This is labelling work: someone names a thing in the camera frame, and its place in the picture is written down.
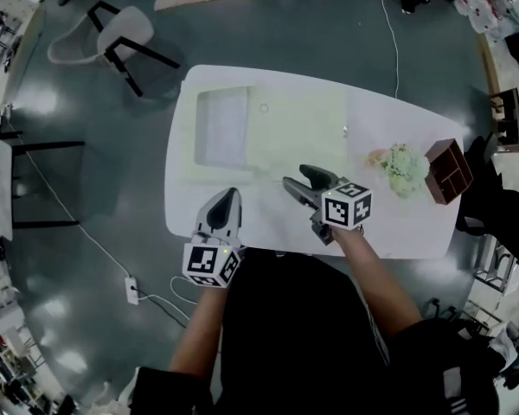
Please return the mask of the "white chair with black legs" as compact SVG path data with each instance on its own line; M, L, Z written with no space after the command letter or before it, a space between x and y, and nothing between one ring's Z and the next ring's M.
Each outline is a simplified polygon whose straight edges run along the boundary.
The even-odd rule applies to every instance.
M98 1L69 31L49 44L48 59L61 66L103 63L121 75L141 97L144 93L125 65L131 57L143 54L172 69L181 67L148 47L154 35L151 20L139 8L127 6L120 10Z

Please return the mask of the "brown wooden desk organizer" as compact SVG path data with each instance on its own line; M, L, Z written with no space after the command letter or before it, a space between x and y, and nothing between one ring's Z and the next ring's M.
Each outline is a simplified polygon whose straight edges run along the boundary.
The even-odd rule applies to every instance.
M437 204L452 203L470 187L473 175L455 139L435 142L425 157L429 162L426 186Z

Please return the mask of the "person's left forearm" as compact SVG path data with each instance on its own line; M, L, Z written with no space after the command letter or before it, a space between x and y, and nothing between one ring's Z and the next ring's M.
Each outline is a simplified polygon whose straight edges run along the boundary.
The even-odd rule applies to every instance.
M202 294L170 361L170 371L210 382L221 337L228 288L202 288Z

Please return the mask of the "pale green sink tray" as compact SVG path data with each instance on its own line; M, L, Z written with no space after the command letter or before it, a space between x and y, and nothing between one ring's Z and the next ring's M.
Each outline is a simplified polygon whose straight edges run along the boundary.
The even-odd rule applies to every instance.
M245 84L248 87L246 164L243 169L208 166L201 161L196 117L201 93L237 87L199 82L181 91L183 104L180 178L191 184L244 186L297 178L300 164L347 171L344 95L332 90L306 90Z

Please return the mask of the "person's right forearm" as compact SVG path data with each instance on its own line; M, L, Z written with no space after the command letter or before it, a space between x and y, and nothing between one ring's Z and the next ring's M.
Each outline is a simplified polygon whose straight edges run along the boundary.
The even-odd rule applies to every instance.
M386 341L422 320L413 299L385 268L358 230L331 228L358 283L376 325Z

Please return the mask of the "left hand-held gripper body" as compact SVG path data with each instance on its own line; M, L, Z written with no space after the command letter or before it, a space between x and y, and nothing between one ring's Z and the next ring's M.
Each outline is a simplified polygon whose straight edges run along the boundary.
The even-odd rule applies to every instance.
M198 286L226 289L241 263L238 233L196 229L183 248L183 276Z

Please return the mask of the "white cloth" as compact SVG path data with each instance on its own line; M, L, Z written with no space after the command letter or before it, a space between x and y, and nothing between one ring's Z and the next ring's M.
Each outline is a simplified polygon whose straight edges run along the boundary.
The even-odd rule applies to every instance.
M248 87L201 93L198 107L201 161L208 166L243 169L247 159Z

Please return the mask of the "black office chair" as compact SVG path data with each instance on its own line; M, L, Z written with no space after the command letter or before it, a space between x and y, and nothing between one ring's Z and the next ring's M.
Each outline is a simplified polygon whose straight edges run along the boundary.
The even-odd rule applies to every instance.
M495 237L519 264L519 192L503 186L502 175L487 155L491 139L476 137L464 153L473 180L461 195L456 229Z

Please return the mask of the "person's black clothing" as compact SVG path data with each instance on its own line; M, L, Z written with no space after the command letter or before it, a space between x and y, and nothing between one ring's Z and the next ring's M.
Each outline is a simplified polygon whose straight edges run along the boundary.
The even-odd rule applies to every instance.
M130 415L498 415L484 351L452 323L388 342L352 280L319 259L249 249L214 344L221 395L181 367L139 371Z

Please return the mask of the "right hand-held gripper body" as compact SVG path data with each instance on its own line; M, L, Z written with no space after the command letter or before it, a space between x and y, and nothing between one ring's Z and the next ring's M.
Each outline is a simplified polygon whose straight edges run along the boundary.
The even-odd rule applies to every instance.
M317 211L311 216L311 228L326 246L333 241L332 228L362 229L371 216L372 190L351 181L339 181L323 191L318 199Z

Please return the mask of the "white flowers in pink vase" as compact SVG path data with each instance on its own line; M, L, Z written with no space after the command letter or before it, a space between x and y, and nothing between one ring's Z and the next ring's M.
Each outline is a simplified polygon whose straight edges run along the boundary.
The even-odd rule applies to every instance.
M410 198L425 185L430 169L428 158L409 144L373 150L366 164L385 176L390 189L401 199Z

